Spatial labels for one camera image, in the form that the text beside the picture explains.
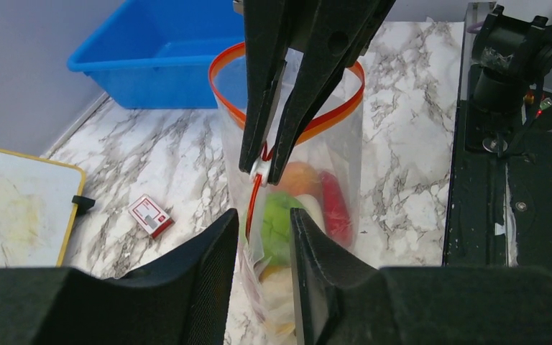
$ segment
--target red toy pepper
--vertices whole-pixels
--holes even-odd
[[[354,234],[339,182],[330,172],[323,171],[320,177],[323,186],[323,214],[327,235],[340,246],[349,248]]]

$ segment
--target yellow board edge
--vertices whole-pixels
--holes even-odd
[[[0,153],[4,153],[6,155],[22,157],[22,158],[27,158],[29,160],[36,160],[36,161],[47,163],[47,164],[54,164],[54,165],[58,165],[58,166],[61,166],[61,167],[68,167],[70,169],[77,170],[81,174],[81,182],[79,183],[79,187],[77,188],[77,195],[81,196],[81,193],[83,193],[83,186],[86,184],[86,172],[83,171],[83,169],[81,169],[77,165],[71,165],[71,164],[66,164],[66,163],[62,163],[62,162],[56,162],[54,160],[46,160],[45,158],[36,157],[36,156],[32,156],[32,155],[26,155],[24,153],[13,152],[13,151],[9,151],[9,150],[6,150],[6,149],[0,149]],[[58,261],[56,262],[56,267],[60,267],[63,264],[63,260],[65,258],[65,253],[66,253],[66,248],[67,248],[67,245],[68,245],[68,240],[70,238],[70,233],[73,230],[73,223],[75,222],[75,215],[77,214],[77,207],[78,207],[77,204],[74,203],[73,204],[73,210],[71,211],[70,217],[68,219],[68,225],[67,225],[67,229],[66,229],[66,232],[65,232],[65,238],[63,239],[63,245],[60,247],[60,253],[58,254]]]

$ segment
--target black cable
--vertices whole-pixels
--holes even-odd
[[[508,152],[514,152],[515,149],[518,147],[519,143],[522,141],[525,134],[528,132],[530,128],[532,128],[532,125],[534,124],[536,118],[538,117],[538,112],[541,110],[541,102],[543,101],[543,88],[545,86],[545,78],[539,77],[539,79],[536,82],[536,90],[534,93],[534,103],[532,104],[532,109],[530,111],[526,111],[526,119],[525,123],[523,124],[522,129],[513,137],[513,140],[511,141],[511,145],[509,145],[509,148],[504,152],[503,156],[510,156],[510,153]]]

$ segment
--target plastic bag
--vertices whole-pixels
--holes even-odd
[[[300,58],[301,54],[293,51],[287,56],[263,160],[270,159],[268,148],[273,146]],[[338,88],[298,140],[279,184],[265,187],[238,169],[247,99],[245,73],[244,45],[219,55],[210,72],[223,114],[229,196],[241,216],[241,275],[254,314],[269,340],[279,345],[296,344],[290,209],[304,208],[330,238],[353,249],[359,228],[363,70],[358,63],[346,70]]]

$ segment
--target wall baseboard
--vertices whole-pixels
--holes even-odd
[[[49,150],[41,155],[41,158],[50,159],[56,150],[60,149],[69,139],[70,137],[81,127],[82,124],[84,124],[90,116],[94,114],[94,112],[103,104],[107,99],[109,99],[109,95],[106,92],[103,92],[82,114],[79,116],[75,122],[64,132],[63,135],[56,140],[56,143],[49,148]]]

